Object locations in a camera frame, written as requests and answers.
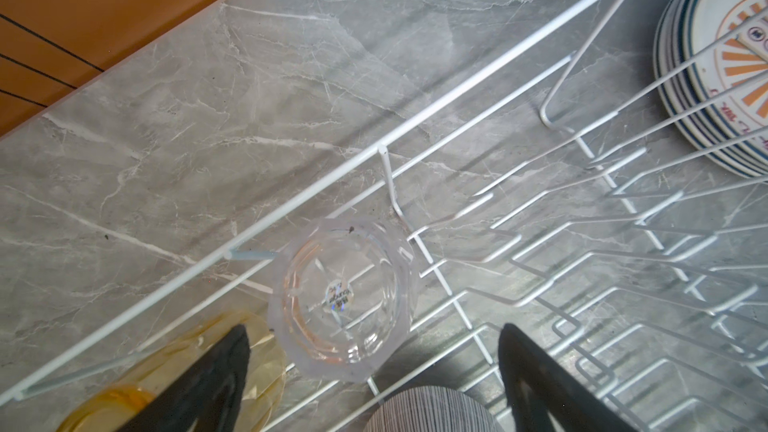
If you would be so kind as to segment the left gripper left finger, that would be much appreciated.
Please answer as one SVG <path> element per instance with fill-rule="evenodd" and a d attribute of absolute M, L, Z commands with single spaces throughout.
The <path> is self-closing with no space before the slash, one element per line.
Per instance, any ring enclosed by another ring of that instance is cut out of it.
<path fill-rule="evenodd" d="M 237 325 L 119 431 L 234 430 L 249 359 L 246 328 Z"/>

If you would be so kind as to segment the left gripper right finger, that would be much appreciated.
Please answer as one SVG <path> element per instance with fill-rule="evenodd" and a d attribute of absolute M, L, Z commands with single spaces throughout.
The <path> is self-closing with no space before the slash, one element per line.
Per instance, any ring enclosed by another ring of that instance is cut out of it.
<path fill-rule="evenodd" d="M 501 329 L 498 363 L 518 431 L 633 429 L 514 324 Z"/>

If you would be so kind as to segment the yellow plastic cup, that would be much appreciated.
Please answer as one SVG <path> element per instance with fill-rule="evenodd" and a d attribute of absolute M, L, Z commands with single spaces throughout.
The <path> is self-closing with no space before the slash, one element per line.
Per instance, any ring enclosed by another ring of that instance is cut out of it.
<path fill-rule="evenodd" d="M 234 429 L 262 430 L 282 397 L 287 358 L 267 323 L 247 310 L 226 312 L 189 329 L 77 407 L 58 429 L 116 430 L 146 408 L 237 325 L 247 331 L 250 357 Z"/>

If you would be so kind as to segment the clear plastic cup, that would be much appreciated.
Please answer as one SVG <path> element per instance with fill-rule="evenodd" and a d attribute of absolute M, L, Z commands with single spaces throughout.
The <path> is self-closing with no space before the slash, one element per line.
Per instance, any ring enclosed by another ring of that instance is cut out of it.
<path fill-rule="evenodd" d="M 310 222 L 272 262 L 268 324 L 298 371 L 363 383 L 403 344 L 418 275 L 404 229 L 367 216 Z"/>

